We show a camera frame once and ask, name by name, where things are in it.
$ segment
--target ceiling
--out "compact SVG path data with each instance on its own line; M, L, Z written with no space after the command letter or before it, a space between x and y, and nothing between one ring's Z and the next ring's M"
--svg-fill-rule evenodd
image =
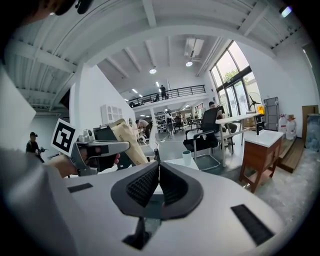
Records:
M204 40L203 46L197 56L193 58L193 65L186 67L190 60L185 56L185 45L187 38ZM184 69L184 72L195 76L205 61L211 46L217 40L216 36L181 34L173 36L155 37L136 45L128 45L121 51L105 58L98 64L98 67L123 96L124 99L134 99L157 93L159 85L167 87L168 69ZM150 74L149 70L156 67L157 74ZM155 78L152 84L147 84L141 78Z
M280 17L280 7L275 0L95 0L84 15L72 8L18 29L5 51L5 67L35 109L60 110L81 63L99 64L114 83L130 79L139 67L149 69L152 58L154 66L174 68L185 61L187 35L206 38L196 76L228 39L274 57L305 36L293 13Z

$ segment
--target balcony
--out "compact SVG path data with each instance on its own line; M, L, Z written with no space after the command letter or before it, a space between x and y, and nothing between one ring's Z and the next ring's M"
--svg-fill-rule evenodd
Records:
M129 100L127 103L131 108L137 108L139 109L141 107L148 107L152 105L158 105L160 103L170 103L172 101L183 101L187 99L194 99L194 98L206 98L206 90L205 90L205 85L197 85L197 86L190 86L190 87L183 87L183 88L178 88L178 89L172 89L172 90L167 90L165 91L166 97L163 98L161 97L161 93L153 93L149 94L143 97L135 98L132 100Z

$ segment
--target railing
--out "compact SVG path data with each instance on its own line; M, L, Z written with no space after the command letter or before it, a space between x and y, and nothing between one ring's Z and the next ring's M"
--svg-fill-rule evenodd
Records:
M190 87L184 87L179 89L166 90L165 91L166 96L163 98L163 100L178 98L182 96L205 94L205 93L206 93L205 85L190 86ZM149 94L147 96L143 96L135 99L131 99L127 103L131 108L134 108L134 107L138 107L138 106L142 106L145 104L154 103L158 101L162 101L160 92Z

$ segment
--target white cabinet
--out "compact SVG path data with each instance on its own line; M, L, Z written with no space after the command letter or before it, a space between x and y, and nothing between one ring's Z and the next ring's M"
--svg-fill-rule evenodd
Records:
M122 109L116 106L102 105L101 107L102 124L110 124L123 118Z

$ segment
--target faucet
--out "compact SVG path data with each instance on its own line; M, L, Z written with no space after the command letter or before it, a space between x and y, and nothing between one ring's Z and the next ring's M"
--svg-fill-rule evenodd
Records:
M262 129L263 129L262 122L256 122L256 123L255 123L256 135L259 135L259 128L262 128Z

